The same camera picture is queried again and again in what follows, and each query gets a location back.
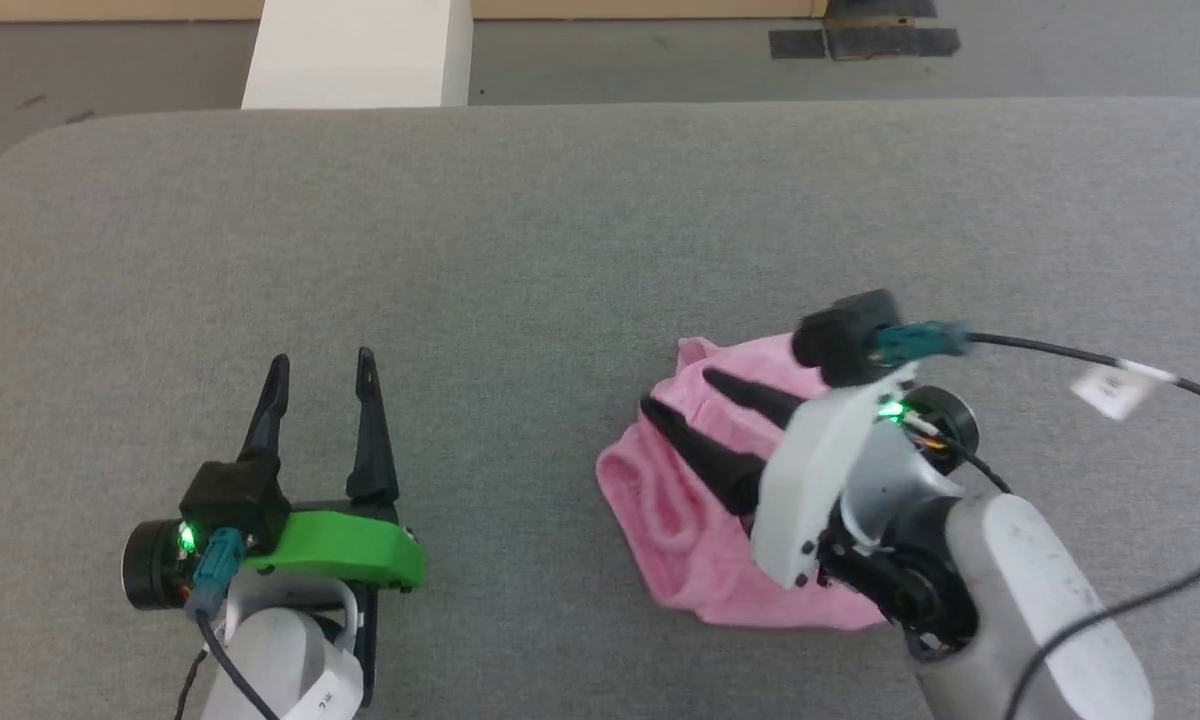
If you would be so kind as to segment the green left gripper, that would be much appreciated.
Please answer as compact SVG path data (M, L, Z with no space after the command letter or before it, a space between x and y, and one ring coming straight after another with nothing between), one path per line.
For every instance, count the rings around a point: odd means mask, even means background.
M290 359L268 366L242 451L236 462L253 473L280 468L280 427L289 402ZM358 348L359 424L356 460L346 491L356 506L394 509L400 500L394 445L376 355ZM138 610L181 608L197 588L224 598L244 570L286 571L300 577L340 580L379 588L416 588L426 582L422 544L385 520L332 510L294 512L280 542L268 552L250 547L242 530L208 530L185 520L143 521L122 551L122 592Z

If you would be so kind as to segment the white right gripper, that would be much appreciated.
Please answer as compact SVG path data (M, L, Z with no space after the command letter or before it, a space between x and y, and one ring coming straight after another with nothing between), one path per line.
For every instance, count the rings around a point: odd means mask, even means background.
M962 496L950 474L980 445L972 407L916 386L910 365L814 398L724 370L702 378L782 432L769 460L715 442L658 398L641 398L640 412L725 511L754 515L751 556L764 577L793 589L823 571L856 592L912 592L884 530L914 503Z

